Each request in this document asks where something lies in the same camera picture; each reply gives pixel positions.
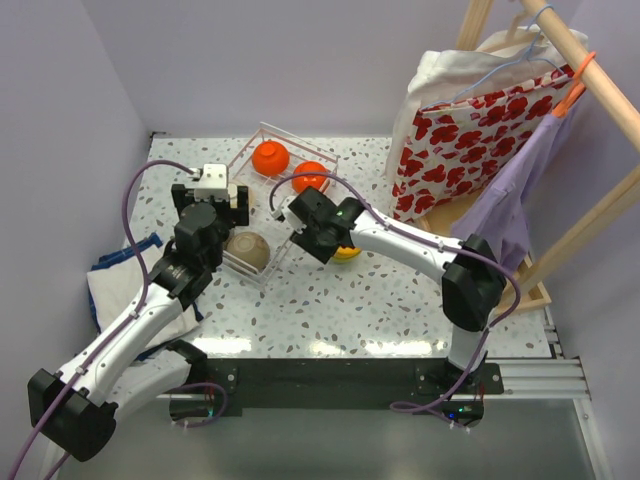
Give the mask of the yellow orange bowl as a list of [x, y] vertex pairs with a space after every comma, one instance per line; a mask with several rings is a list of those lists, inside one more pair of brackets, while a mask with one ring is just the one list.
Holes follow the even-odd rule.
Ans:
[[353, 261], [361, 252], [360, 248], [339, 247], [332, 256], [332, 261], [337, 264], [345, 264]]

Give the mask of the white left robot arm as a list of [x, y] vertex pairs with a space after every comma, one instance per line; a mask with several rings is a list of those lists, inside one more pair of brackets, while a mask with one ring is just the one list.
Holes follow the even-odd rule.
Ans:
[[108, 443], [129, 399], [115, 386], [165, 326], [191, 306], [222, 264], [224, 244], [249, 223], [245, 186], [171, 189], [178, 211], [174, 236], [138, 294], [115, 321], [72, 360], [27, 383], [32, 427], [74, 459], [85, 462]]

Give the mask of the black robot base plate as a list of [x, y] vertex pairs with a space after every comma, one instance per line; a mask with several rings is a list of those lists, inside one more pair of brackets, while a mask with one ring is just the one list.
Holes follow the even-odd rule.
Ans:
[[[192, 368], [187, 385], [210, 382], [229, 397], [224, 416], [242, 416], [245, 409], [386, 410], [395, 401], [430, 403], [453, 386], [460, 375], [445, 359], [209, 359]], [[435, 407], [466, 425], [479, 422], [485, 395], [505, 393], [497, 363], [471, 373], [454, 395], [471, 400]], [[223, 405], [211, 387], [169, 396], [174, 421], [202, 421]]]

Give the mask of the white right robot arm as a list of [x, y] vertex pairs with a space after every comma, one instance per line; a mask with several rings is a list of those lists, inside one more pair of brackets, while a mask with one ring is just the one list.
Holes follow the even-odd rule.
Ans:
[[469, 392], [481, 380], [480, 364], [507, 272], [477, 236], [466, 240], [433, 235], [395, 221], [354, 193], [336, 203], [312, 188], [280, 201], [268, 197], [272, 218], [286, 225], [290, 240], [326, 263], [340, 247], [359, 248], [412, 268], [436, 282], [442, 311], [452, 324], [446, 357], [448, 386]]

